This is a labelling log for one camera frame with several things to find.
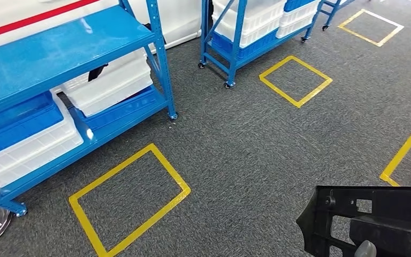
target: black plastic bracket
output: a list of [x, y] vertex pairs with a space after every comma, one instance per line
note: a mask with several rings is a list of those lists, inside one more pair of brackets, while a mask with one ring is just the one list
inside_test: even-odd
[[[359, 210], [358, 199], [371, 200], [371, 213]], [[351, 219], [355, 245], [331, 236], [334, 216]], [[365, 240], [376, 246], [377, 257], [411, 257], [411, 187], [317, 186], [297, 224], [305, 251], [316, 257], [330, 256], [331, 246], [354, 257]]]

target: plastic storage bin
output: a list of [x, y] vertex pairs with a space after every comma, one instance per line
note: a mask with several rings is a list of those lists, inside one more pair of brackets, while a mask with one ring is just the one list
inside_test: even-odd
[[0, 151], [0, 187], [29, 174], [81, 145], [83, 139], [62, 101], [53, 95], [63, 120]]
[[[214, 16], [219, 17], [229, 0], [213, 0]], [[235, 0], [226, 14], [223, 16], [217, 28], [226, 23], [229, 27], [235, 28], [237, 21], [238, 0]], [[274, 20], [283, 15], [283, 7], [286, 0], [248, 0], [243, 19], [242, 34], [247, 34], [266, 24], [269, 20]]]
[[[338, 0], [329, 0], [329, 2], [332, 3], [332, 4], [336, 4], [337, 1], [338, 1]], [[347, 1], [347, 0], [341, 0], [341, 3], [339, 3], [339, 5], [344, 4], [346, 1]]]
[[152, 84], [146, 58], [139, 58], [83, 86], [62, 86], [62, 90], [73, 105], [89, 117]]
[[293, 23], [287, 24], [285, 26], [280, 26], [278, 32], [276, 33], [276, 37], [280, 39], [305, 26], [308, 26], [309, 24], [311, 24], [311, 22], [313, 22], [313, 17], [315, 14], [316, 13], [312, 13], [309, 16], [302, 18], [301, 20], [294, 21]]
[[290, 12], [297, 9], [305, 4], [311, 3], [314, 0], [287, 0], [286, 5], [284, 5], [284, 11]]
[[0, 112], [0, 151], [63, 119], [46, 92]]
[[80, 120], [94, 131], [155, 102], [155, 90], [153, 85], [146, 87], [128, 99], [90, 117], [85, 117], [80, 110], [74, 109]]
[[[108, 76], [113, 71], [123, 67], [127, 63], [129, 63], [131, 61], [134, 61], [138, 58], [145, 58], [146, 56], [147, 56], [147, 54], [146, 54], [146, 51], [144, 50], [144, 48], [140, 48], [136, 51], [133, 51], [133, 52], [129, 53], [128, 55], [124, 55], [121, 58], [117, 58], [117, 59], [111, 61], [108, 64], [108, 66], [106, 66], [103, 69], [102, 73], [100, 73], [98, 78], [96, 78], [94, 80], [102, 80], [103, 77]], [[76, 77], [72, 80], [69, 80], [69, 81], [63, 83], [61, 85], [61, 88], [62, 88], [62, 90], [72, 91], [76, 87], [85, 86], [88, 83], [89, 83], [89, 72], [84, 73], [83, 75], [80, 75], [80, 76], [78, 76], [78, 77]]]
[[293, 22], [296, 22], [298, 20], [310, 16], [313, 13], [316, 13], [317, 7], [319, 6], [320, 2], [321, 0], [315, 0], [290, 12], [284, 12], [283, 16], [279, 21], [280, 27], [285, 27]]
[[[214, 22], [218, 19], [217, 16], [213, 15], [212, 16]], [[273, 20], [269, 20], [266, 24], [262, 25], [259, 28], [256, 28], [253, 31], [247, 31], [247, 32], [242, 32], [242, 35], [240, 37], [240, 48], [245, 48], [249, 46], [250, 44], [256, 42], [258, 39], [262, 38], [263, 36], [269, 34], [273, 30], [277, 29], [279, 26], [279, 17], [276, 17]], [[234, 32], [235, 28], [229, 26], [229, 24], [225, 22], [220, 22], [220, 26], [217, 26], [217, 28], [214, 31], [214, 36], [212, 39], [212, 42], [214, 39], [216, 39], [215, 35], [219, 34], [221, 36], [224, 36], [228, 38], [231, 42], [234, 42]]]
[[[263, 36], [262, 38], [258, 39], [256, 42], [246, 46], [245, 48], [239, 48], [237, 52], [237, 59], [242, 60], [248, 57], [249, 55], [257, 52], [259, 49], [263, 48], [273, 40], [276, 40], [276, 33], [278, 29], [270, 32], [269, 34]], [[232, 52], [232, 42], [227, 37], [222, 36], [217, 33], [212, 34], [212, 45], [216, 48], [220, 48], [225, 52]]]

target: caster wheel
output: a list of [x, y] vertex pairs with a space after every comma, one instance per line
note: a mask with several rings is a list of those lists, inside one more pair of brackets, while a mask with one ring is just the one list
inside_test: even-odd
[[176, 120], [178, 117], [179, 117], [179, 114], [176, 112], [176, 114], [174, 114], [173, 116], [170, 116], [169, 119]]
[[230, 88], [232, 88], [235, 84], [229, 85], [227, 82], [224, 82], [223, 85], [224, 85], [224, 88], [230, 89]]

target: shelving unit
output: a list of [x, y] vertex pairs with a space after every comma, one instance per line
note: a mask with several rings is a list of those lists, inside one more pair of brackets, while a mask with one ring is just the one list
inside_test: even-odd
[[[283, 44], [287, 40], [291, 39], [292, 37], [300, 34], [303, 31], [306, 31], [305, 36], [301, 38], [301, 42], [304, 43], [310, 38], [311, 30], [314, 26], [314, 23], [316, 22], [317, 15], [319, 12], [317, 12], [314, 17], [312, 22], [295, 32], [292, 32], [286, 36], [283, 36], [280, 39], [274, 39], [271, 40], [270, 42], [266, 43], [264, 47], [259, 48], [257, 51], [253, 52], [252, 54], [249, 54], [245, 56], [244, 58], [238, 58], [238, 51], [239, 51], [239, 45], [240, 45], [240, 39], [241, 39], [241, 34], [242, 34], [242, 26], [243, 26], [243, 19], [245, 16], [245, 8], [247, 5], [247, 0], [240, 0], [238, 4], [238, 10], [237, 10], [237, 22], [235, 26], [235, 32], [234, 32], [234, 38], [232, 42], [232, 51], [227, 52], [224, 51], [221, 48], [214, 47], [214, 45], [211, 42], [211, 36], [212, 33], [215, 31], [216, 27], [220, 23], [220, 21], [223, 19], [223, 16], [226, 14], [226, 12], [229, 10], [230, 6], [234, 0], [230, 0], [227, 4], [227, 6], [224, 8], [223, 12], [221, 15], [218, 17], [214, 25], [209, 29], [209, 0], [202, 0], [202, 31], [205, 33], [202, 33], [201, 35], [201, 61], [198, 64], [198, 67], [200, 69], [203, 69], [205, 65], [208, 63], [208, 61], [211, 61], [214, 63], [216, 66], [218, 66], [221, 70], [223, 70], [227, 74], [227, 81], [224, 82], [224, 86], [226, 88], [231, 88], [235, 86], [234, 78], [235, 78], [235, 73], [237, 69], [245, 66], [246, 64], [250, 63], [251, 61], [255, 60], [256, 58], [262, 56], [266, 52], [272, 50], [273, 48]], [[322, 8], [322, 3], [323, 0], [319, 3], [318, 10]], [[222, 62], [217, 60], [216, 58], [212, 57], [209, 53], [208, 50], [211, 49], [214, 52], [218, 53], [220, 56], [222, 56], [226, 61], [229, 63], [229, 67], [226, 67]]]
[[331, 12], [327, 12], [325, 10], [322, 10], [322, 8], [320, 9], [321, 13], [325, 13], [326, 15], [329, 16], [329, 18], [327, 19], [327, 22], [324, 24], [324, 26], [322, 26], [322, 31], [325, 31], [326, 29], [328, 29], [330, 27], [330, 23], [332, 22], [332, 19], [334, 17], [334, 15], [336, 14], [336, 12], [343, 8], [344, 6], [350, 4], [351, 2], [353, 2], [355, 0], [336, 0], [335, 3], [332, 3], [328, 0], [324, 1], [324, 4], [332, 7], [332, 11]]
[[169, 117], [177, 118], [157, 1], [146, 3], [151, 31], [135, 19], [128, 1], [120, 0], [119, 5], [0, 47], [0, 111], [142, 47], [163, 88], [151, 104], [93, 132], [70, 109], [84, 143], [1, 188], [0, 207], [24, 215], [26, 206], [13, 201], [15, 197], [166, 107]]

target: yellow tape square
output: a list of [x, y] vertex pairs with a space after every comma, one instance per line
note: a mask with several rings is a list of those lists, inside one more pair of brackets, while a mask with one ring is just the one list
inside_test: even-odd
[[[373, 40], [371, 40], [371, 39], [369, 39], [369, 38], [367, 38], [367, 37], [365, 37], [365, 36], [362, 36], [362, 35], [358, 34], [357, 32], [354, 32], [354, 31], [352, 31], [352, 30], [350, 30], [350, 29], [348, 29], [348, 28], [345, 27], [347, 24], [349, 24], [349, 23], [350, 23], [351, 21], [353, 21], [355, 18], [357, 18], [358, 16], [360, 16], [362, 13], [367, 13], [367, 14], [373, 16], [373, 17], [376, 17], [376, 18], [378, 18], [378, 19], [380, 19], [380, 20], [383, 20], [383, 21], [385, 21], [385, 22], [388, 22], [389, 24], [395, 25], [396, 28], [395, 28], [392, 32], [390, 32], [390, 33], [388, 34], [388, 36], [384, 37], [384, 38], [383, 38], [382, 40], [380, 40], [379, 42], [375, 42], [375, 41], [373, 41]], [[338, 28], [341, 28], [341, 29], [343, 29], [344, 31], [349, 32], [349, 33], [351, 33], [351, 34], [354, 35], [354, 36], [357, 36], [357, 37], [359, 37], [359, 38], [361, 38], [361, 39], [363, 39], [363, 40], [365, 40], [365, 41], [368, 41], [368, 42], [370, 42], [371, 44], [375, 44], [376, 46], [381, 47], [381, 46], [382, 46], [383, 44], [385, 44], [390, 38], [392, 38], [393, 36], [395, 36], [396, 33], [400, 32], [401, 29], [404, 28], [404, 26], [403, 26], [403, 25], [399, 25], [399, 24], [397, 24], [396, 22], [391, 21], [391, 20], [388, 20], [388, 19], [386, 19], [386, 18], [384, 18], [384, 17], [382, 17], [382, 16], [380, 16], [380, 15], [377, 15], [377, 14], [375, 14], [375, 13], [373, 13], [373, 12], [370, 12], [370, 11], [367, 11], [367, 10], [365, 10], [365, 9], [362, 9], [362, 10], [360, 10], [359, 12], [357, 12], [356, 14], [354, 14], [352, 17], [350, 17], [349, 19], [347, 19], [346, 21], [344, 21], [343, 23], [341, 23], [340, 25], [338, 25]]]
[[[283, 66], [285, 63], [289, 62], [290, 60], [294, 60], [297, 63], [301, 64], [302, 66], [306, 67], [307, 69], [309, 69], [310, 71], [316, 73], [317, 75], [321, 76], [322, 78], [325, 79], [325, 81], [320, 84], [318, 87], [316, 87], [313, 91], [311, 91], [309, 94], [307, 94], [304, 98], [302, 98], [299, 101], [294, 100], [292, 97], [288, 96], [288, 94], [284, 93], [281, 89], [279, 89], [278, 87], [276, 87], [274, 84], [272, 84], [269, 80], [267, 80], [265, 77], [267, 77], [270, 73], [272, 73], [273, 71], [275, 71], [276, 69], [280, 68], [281, 66]], [[317, 69], [315, 69], [314, 67], [312, 67], [311, 65], [305, 63], [304, 61], [298, 59], [297, 57], [291, 55], [288, 56], [286, 58], [284, 58], [281, 62], [275, 64], [274, 66], [272, 66], [271, 68], [269, 68], [268, 70], [264, 71], [263, 73], [261, 73], [259, 75], [259, 79], [264, 82], [264, 84], [266, 84], [267, 86], [269, 86], [271, 89], [273, 89], [273, 91], [275, 91], [276, 93], [278, 93], [279, 95], [281, 95], [282, 97], [284, 97], [286, 100], [288, 100], [291, 104], [297, 106], [298, 108], [300, 108], [302, 105], [304, 105], [306, 102], [308, 102], [309, 100], [311, 100], [311, 98], [313, 98], [315, 95], [317, 95], [320, 91], [322, 91], [326, 86], [328, 86], [330, 83], [332, 83], [332, 79], [325, 75], [324, 73], [318, 71]]]
[[[113, 249], [107, 252], [102, 242], [100, 241], [97, 233], [92, 227], [92, 224], [87, 218], [84, 210], [79, 205], [78, 199], [84, 196], [85, 194], [87, 194], [88, 192], [90, 192], [92, 189], [102, 184], [103, 182], [105, 182], [107, 179], [111, 178], [112, 176], [120, 172], [123, 168], [127, 167], [128, 165], [130, 165], [131, 163], [133, 163], [134, 161], [136, 161], [138, 158], [148, 153], [149, 151], [152, 151], [152, 153], [157, 157], [157, 159], [161, 162], [163, 167], [167, 170], [167, 172], [172, 176], [172, 178], [180, 186], [182, 191], [176, 197], [174, 197], [174, 199], [172, 199], [167, 205], [161, 208], [156, 214], [154, 214], [151, 218], [149, 218], [141, 226], [139, 226], [135, 231], [133, 231], [128, 237], [126, 237], [119, 244], [117, 244]], [[97, 252], [97, 255], [99, 257], [112, 257], [118, 254], [119, 252], [121, 252], [122, 250], [124, 250], [132, 242], [134, 242], [140, 235], [146, 232], [152, 225], [154, 225], [158, 220], [160, 220], [166, 213], [172, 210], [178, 203], [180, 203], [185, 197], [187, 197], [187, 195], [189, 195], [190, 192], [191, 192], [191, 189], [189, 188], [187, 183], [185, 183], [185, 181], [181, 178], [181, 176], [175, 171], [174, 167], [168, 162], [168, 160], [163, 156], [163, 154], [158, 150], [158, 148], [153, 143], [151, 143], [148, 146], [146, 146], [144, 149], [140, 150], [139, 152], [131, 156], [130, 158], [126, 159], [121, 164], [114, 167], [112, 170], [102, 175], [100, 178], [96, 179], [95, 181], [93, 181], [92, 183], [84, 187], [83, 189], [74, 193], [72, 196], [68, 198], [68, 201], [70, 202], [70, 205], [72, 206], [72, 209], [75, 215], [77, 216], [82, 228], [84, 229], [84, 232], [89, 238], [90, 243], [92, 244], [95, 251]]]
[[396, 181], [394, 181], [392, 178], [390, 178], [391, 174], [394, 172], [398, 164], [401, 162], [401, 160], [406, 156], [407, 152], [411, 149], [411, 135], [407, 139], [407, 141], [402, 145], [402, 147], [399, 149], [399, 151], [395, 154], [393, 159], [390, 161], [390, 163], [387, 165], [385, 170], [382, 172], [382, 174], [379, 176], [380, 179], [383, 181], [388, 182], [392, 186], [400, 186]]

